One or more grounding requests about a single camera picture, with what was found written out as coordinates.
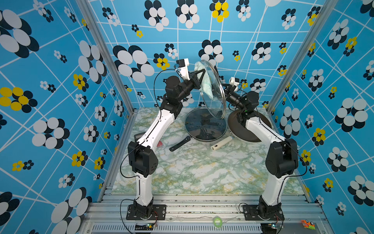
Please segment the glass lid of wok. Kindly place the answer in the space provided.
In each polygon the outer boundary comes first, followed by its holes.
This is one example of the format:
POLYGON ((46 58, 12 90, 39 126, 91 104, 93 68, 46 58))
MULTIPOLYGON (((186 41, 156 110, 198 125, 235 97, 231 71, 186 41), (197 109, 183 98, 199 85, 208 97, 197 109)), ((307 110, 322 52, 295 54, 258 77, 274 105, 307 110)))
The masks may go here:
POLYGON ((212 88, 216 100, 211 100, 203 92, 200 92, 206 105, 206 108, 208 109, 210 114, 216 119, 223 119, 226 114, 226 97, 218 71, 215 66, 213 66, 210 62, 206 60, 200 61, 199 65, 201 65, 202 68, 206 69, 207 71, 212 71, 215 75, 214 82, 212 83, 212 88))

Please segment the light green cloth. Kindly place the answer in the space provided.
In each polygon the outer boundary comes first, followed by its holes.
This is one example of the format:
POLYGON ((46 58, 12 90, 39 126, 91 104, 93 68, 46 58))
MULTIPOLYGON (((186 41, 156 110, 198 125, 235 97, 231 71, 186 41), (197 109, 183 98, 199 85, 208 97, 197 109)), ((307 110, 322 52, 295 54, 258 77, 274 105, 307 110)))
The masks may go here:
POLYGON ((202 80, 200 84, 200 91, 207 95, 211 100, 216 100, 216 97, 213 94, 212 83, 214 82, 215 75, 212 71, 205 71, 197 75, 198 80, 202 80))

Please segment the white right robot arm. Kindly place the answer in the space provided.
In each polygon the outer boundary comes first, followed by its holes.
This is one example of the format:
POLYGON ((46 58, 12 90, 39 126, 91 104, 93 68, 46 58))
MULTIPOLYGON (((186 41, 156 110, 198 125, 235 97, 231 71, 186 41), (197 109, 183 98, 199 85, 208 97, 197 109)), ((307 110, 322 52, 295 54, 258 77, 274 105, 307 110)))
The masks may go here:
POLYGON ((257 111, 258 93, 251 91, 240 96, 226 90, 225 97, 229 104, 237 108, 228 117, 231 133, 247 142, 260 141, 268 150, 265 164, 269 177, 260 196, 259 208, 263 211, 279 208, 284 186, 299 165, 297 143, 279 135, 261 119, 257 111))

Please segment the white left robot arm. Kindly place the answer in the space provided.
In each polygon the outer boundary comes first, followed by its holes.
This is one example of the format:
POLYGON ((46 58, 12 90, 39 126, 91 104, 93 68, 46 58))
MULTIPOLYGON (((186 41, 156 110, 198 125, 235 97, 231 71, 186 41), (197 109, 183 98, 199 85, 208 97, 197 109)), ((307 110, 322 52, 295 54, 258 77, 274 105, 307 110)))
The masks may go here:
POLYGON ((205 69, 187 72, 187 77, 180 81, 179 76, 171 76, 166 80, 165 95, 157 117, 136 142, 128 145, 129 164, 135 173, 137 192, 135 206, 149 209, 153 205, 152 175, 158 166, 158 158, 155 149, 160 139, 180 114, 182 100, 189 96, 192 90, 199 90, 205 69))

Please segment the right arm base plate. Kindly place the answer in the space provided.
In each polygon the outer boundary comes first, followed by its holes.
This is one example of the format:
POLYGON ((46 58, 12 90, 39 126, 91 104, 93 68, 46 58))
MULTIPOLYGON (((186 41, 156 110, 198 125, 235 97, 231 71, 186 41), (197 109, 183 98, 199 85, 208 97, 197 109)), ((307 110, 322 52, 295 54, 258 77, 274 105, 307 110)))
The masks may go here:
POLYGON ((275 206, 243 205, 243 214, 246 221, 284 221, 281 203, 275 206))

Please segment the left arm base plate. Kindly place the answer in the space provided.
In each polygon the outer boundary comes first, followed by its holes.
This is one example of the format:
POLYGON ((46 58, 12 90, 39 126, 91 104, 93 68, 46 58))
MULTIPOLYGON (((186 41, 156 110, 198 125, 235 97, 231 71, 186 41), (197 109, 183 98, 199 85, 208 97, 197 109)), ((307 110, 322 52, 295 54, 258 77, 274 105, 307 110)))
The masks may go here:
POLYGON ((128 206, 126 220, 165 220, 166 211, 166 205, 151 204, 146 207, 131 204, 128 206))

